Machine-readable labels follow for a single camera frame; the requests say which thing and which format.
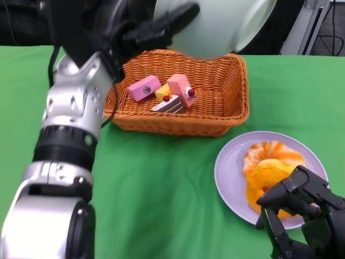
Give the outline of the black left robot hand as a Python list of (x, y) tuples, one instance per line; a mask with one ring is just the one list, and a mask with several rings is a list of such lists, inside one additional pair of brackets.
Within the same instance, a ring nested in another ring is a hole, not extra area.
[(126, 62), (144, 51), (165, 49), (200, 12), (199, 4), (189, 1), (154, 18), (153, 5), (156, 3), (121, 1), (115, 10), (113, 24), (104, 34), (112, 56)]

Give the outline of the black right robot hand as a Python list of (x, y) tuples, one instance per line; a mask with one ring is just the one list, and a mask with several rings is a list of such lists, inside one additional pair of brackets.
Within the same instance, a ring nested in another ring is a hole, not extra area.
[[(261, 214), (257, 229), (266, 229), (272, 258), (344, 258), (344, 198), (334, 194), (329, 183), (297, 166), (258, 200)], [(289, 237), (278, 212), (301, 215), (306, 243)]]

